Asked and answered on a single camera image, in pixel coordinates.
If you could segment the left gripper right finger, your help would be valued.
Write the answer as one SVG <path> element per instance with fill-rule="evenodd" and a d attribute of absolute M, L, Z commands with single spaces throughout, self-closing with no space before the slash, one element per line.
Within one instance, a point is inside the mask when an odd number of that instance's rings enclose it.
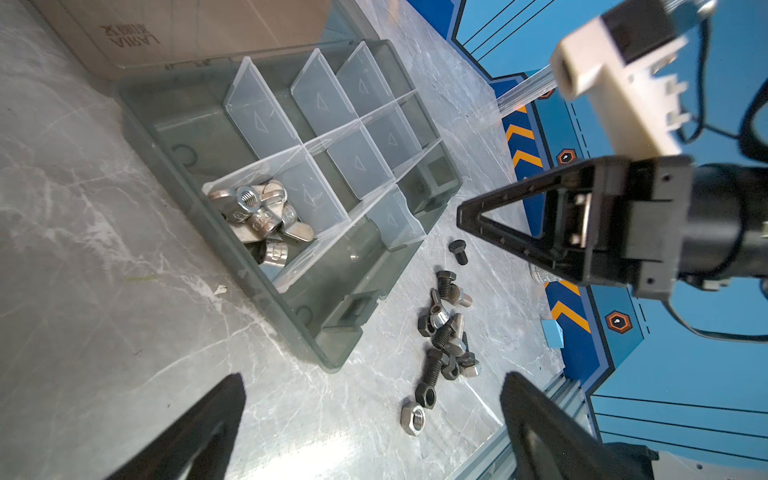
<path fill-rule="evenodd" d="M 518 479 L 652 479 L 651 460 L 609 448 L 518 372 L 500 403 Z"/>

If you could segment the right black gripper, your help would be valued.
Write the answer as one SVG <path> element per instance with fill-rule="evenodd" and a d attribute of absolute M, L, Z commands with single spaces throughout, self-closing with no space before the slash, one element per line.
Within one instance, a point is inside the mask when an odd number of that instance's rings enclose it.
<path fill-rule="evenodd" d="M 679 272 L 693 173 L 686 155 L 592 159 L 464 201 L 456 224 L 558 278 L 666 300 Z M 541 230 L 554 231 L 554 254 L 544 240 L 491 218 L 529 200 L 542 204 Z"/>

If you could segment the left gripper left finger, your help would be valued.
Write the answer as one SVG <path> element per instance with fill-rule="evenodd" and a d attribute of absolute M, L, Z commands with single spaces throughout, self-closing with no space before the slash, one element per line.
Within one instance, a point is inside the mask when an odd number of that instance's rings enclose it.
<path fill-rule="evenodd" d="M 111 479 L 223 479 L 246 401 L 242 375 L 229 374 Z"/>

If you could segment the grey plastic organizer box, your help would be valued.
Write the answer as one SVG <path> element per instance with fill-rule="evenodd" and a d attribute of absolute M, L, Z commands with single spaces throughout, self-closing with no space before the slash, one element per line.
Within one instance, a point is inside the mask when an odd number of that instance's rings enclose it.
<path fill-rule="evenodd" d="M 354 1 L 35 1 L 126 140 L 295 355 L 339 371 L 459 190 L 395 47 Z M 256 263 L 212 190 L 278 180 L 309 244 Z"/>

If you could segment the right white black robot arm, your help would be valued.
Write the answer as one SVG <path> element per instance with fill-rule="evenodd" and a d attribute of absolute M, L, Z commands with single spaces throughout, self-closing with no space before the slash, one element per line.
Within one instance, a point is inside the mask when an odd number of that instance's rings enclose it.
<path fill-rule="evenodd" d="M 666 300 L 767 274 L 767 144 L 754 128 L 760 89 L 740 126 L 748 165 L 696 165 L 683 154 L 582 160 L 462 203 L 458 227 L 579 285 L 630 286 Z"/>

